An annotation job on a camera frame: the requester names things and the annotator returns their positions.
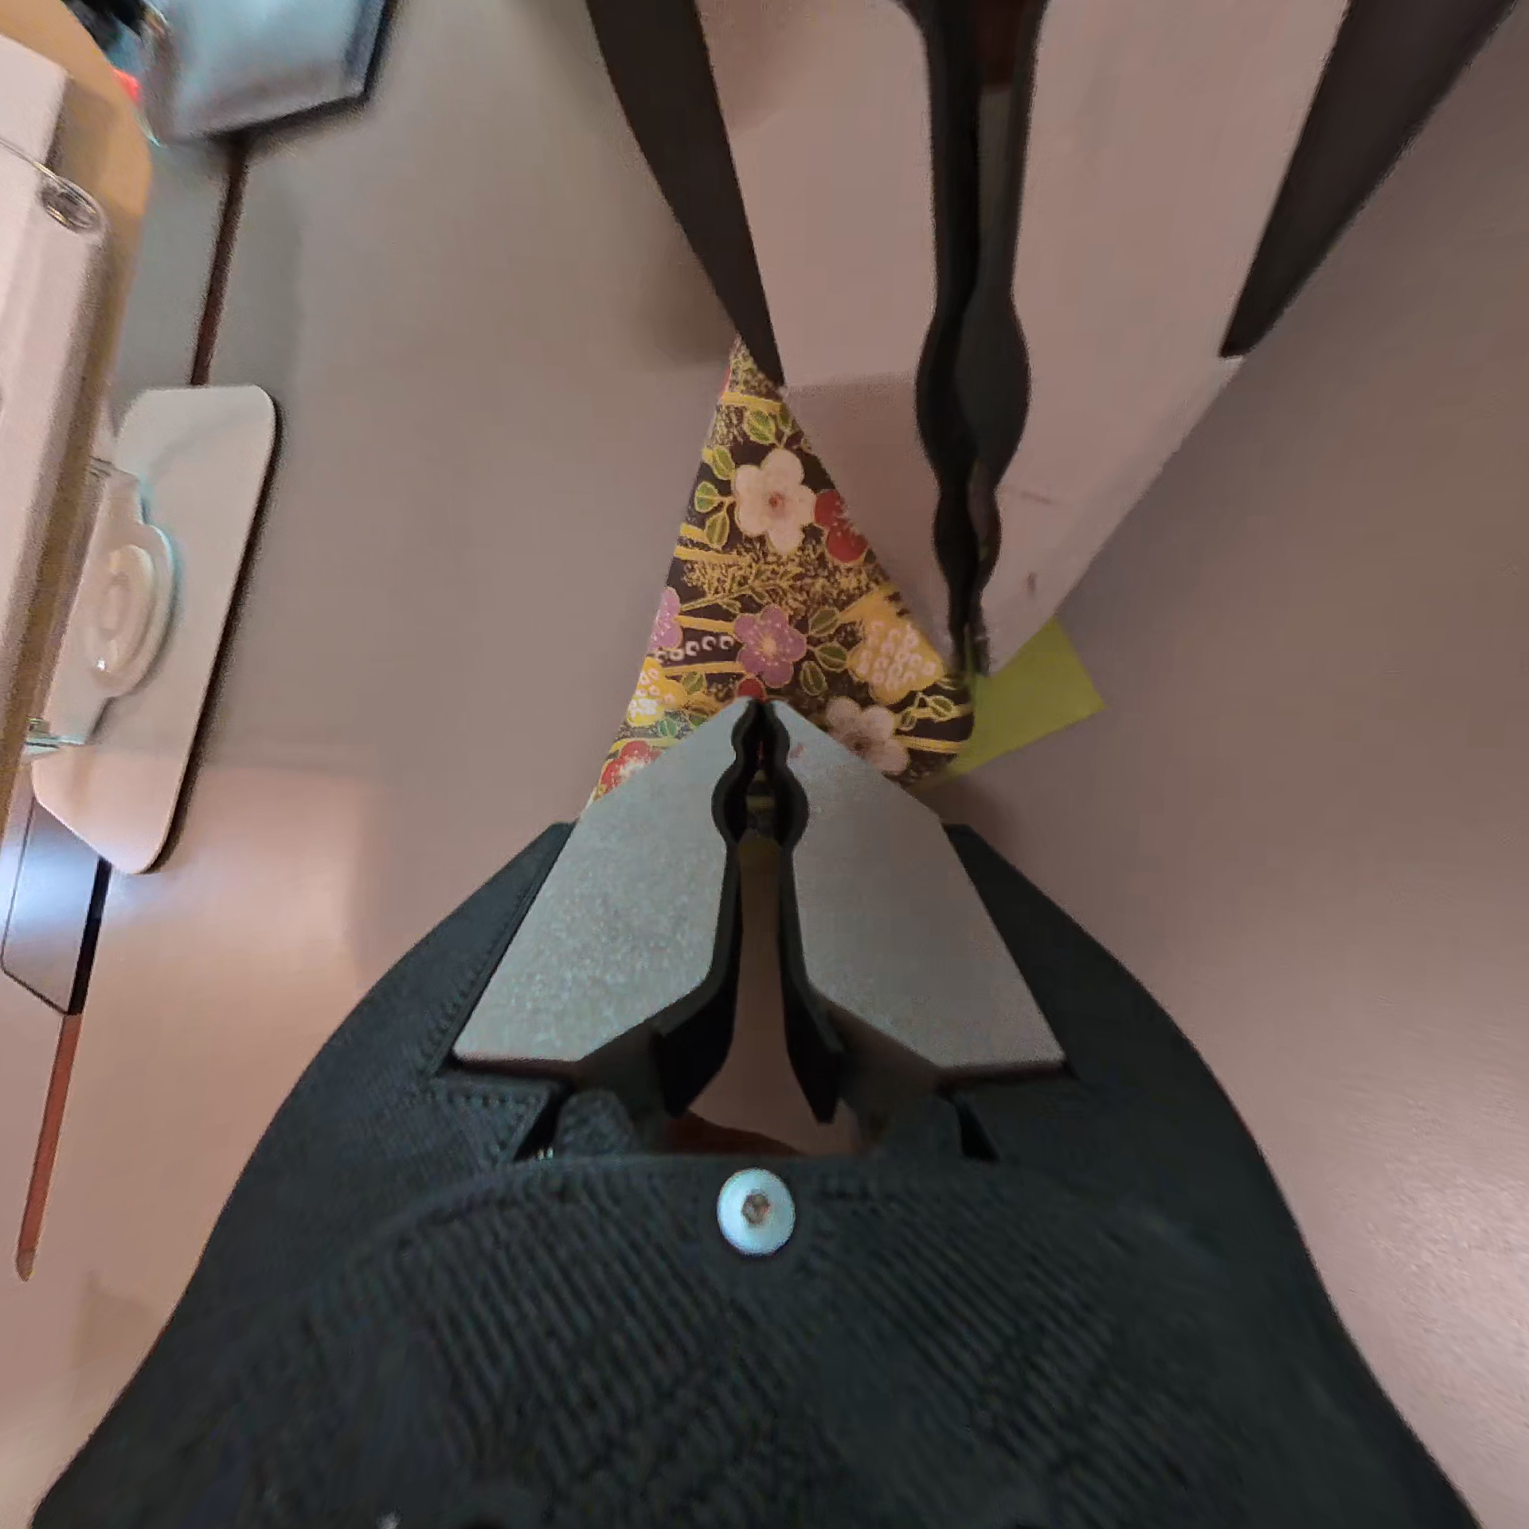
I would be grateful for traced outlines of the silver metal object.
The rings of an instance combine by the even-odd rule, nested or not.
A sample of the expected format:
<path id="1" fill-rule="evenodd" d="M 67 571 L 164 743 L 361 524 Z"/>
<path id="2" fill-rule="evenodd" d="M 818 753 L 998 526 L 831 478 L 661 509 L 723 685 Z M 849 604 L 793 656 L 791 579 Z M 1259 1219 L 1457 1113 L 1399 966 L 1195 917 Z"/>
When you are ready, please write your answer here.
<path id="1" fill-rule="evenodd" d="M 144 4 L 140 114 L 156 143 L 197 143 L 361 102 L 390 2 Z"/>

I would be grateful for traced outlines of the dark glossy plate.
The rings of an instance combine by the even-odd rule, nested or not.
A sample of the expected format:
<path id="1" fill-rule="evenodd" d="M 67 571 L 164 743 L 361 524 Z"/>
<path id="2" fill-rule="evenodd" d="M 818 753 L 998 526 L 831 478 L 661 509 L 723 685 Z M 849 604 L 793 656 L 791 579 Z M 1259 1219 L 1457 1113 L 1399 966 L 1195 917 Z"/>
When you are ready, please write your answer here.
<path id="1" fill-rule="evenodd" d="M 111 867 L 40 803 L 26 807 L 3 919 L 3 975 L 73 1018 L 84 1010 Z"/>

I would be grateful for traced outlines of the floral patterned origami paper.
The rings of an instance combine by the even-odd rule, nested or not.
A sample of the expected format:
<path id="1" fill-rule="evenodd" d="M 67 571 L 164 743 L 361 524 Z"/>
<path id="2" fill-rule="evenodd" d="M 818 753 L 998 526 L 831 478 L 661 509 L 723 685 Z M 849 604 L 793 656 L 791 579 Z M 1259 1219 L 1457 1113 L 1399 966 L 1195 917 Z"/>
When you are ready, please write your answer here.
<path id="1" fill-rule="evenodd" d="M 913 621 L 739 339 L 591 797 L 735 701 L 783 701 L 905 790 L 944 774 L 973 722 L 965 677 Z"/>

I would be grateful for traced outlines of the white framed printed board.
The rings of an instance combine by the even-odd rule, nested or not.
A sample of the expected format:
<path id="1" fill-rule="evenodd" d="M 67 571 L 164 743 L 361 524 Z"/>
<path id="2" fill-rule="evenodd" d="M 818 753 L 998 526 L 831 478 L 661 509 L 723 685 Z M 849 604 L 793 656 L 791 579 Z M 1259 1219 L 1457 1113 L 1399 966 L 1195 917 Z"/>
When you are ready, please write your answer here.
<path id="1" fill-rule="evenodd" d="M 61 168 L 67 73 L 1 39 L 1 702 L 24 704 L 30 602 L 84 377 L 108 250 L 100 203 Z"/>

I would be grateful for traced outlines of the white rounded stand base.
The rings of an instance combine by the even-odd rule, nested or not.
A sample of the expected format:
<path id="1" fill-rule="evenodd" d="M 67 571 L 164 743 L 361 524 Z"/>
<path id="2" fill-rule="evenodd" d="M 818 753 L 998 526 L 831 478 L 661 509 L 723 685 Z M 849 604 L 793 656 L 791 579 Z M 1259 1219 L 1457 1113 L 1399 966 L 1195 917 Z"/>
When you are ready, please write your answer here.
<path id="1" fill-rule="evenodd" d="M 90 464 L 28 772 L 40 807 L 123 875 L 154 871 L 177 830 L 276 443 L 257 385 L 142 391 Z"/>

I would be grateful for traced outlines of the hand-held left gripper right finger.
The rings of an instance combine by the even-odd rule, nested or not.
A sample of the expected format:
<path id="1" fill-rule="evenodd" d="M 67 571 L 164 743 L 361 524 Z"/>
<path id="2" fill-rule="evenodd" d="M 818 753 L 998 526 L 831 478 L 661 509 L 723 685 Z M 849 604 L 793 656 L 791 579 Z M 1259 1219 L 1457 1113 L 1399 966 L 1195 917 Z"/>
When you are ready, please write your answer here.
<path id="1" fill-rule="evenodd" d="M 760 762 L 785 1047 L 812 1117 L 874 1124 L 949 1084 L 1058 1074 L 1064 1049 L 942 821 L 777 701 Z"/>

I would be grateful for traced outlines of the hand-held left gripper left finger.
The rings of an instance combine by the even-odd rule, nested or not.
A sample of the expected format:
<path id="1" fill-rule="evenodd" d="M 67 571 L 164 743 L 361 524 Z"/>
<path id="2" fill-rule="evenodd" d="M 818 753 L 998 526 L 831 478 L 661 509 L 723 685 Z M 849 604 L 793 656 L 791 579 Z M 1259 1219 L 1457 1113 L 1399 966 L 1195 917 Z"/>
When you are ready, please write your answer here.
<path id="1" fill-rule="evenodd" d="M 739 844 L 756 701 L 737 701 L 572 822 L 477 997 L 460 1066 L 682 1115 L 733 1041 Z"/>

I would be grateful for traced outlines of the yellow-green paper sheet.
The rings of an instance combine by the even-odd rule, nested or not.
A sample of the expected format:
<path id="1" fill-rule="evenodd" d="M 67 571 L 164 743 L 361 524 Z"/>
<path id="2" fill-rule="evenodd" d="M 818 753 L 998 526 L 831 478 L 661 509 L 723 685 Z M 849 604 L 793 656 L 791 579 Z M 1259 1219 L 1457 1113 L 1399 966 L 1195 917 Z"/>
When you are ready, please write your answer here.
<path id="1" fill-rule="evenodd" d="M 1058 617 L 1048 619 L 996 671 L 969 681 L 971 733 L 940 780 L 1060 733 L 1102 710 L 1102 697 Z"/>

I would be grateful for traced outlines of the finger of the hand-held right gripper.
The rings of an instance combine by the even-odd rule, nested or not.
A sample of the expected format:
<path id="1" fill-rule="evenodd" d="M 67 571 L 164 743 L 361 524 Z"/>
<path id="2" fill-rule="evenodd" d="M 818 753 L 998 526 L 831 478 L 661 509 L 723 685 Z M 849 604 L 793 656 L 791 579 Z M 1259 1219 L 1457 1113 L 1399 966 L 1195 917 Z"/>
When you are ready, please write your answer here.
<path id="1" fill-rule="evenodd" d="M 951 354 L 977 263 L 969 4 L 700 4 L 785 404 L 944 660 L 975 557 Z"/>
<path id="2" fill-rule="evenodd" d="M 980 596 L 1002 668 L 1226 389 L 1340 2 L 1044 4 L 1011 296 L 1029 412 Z"/>

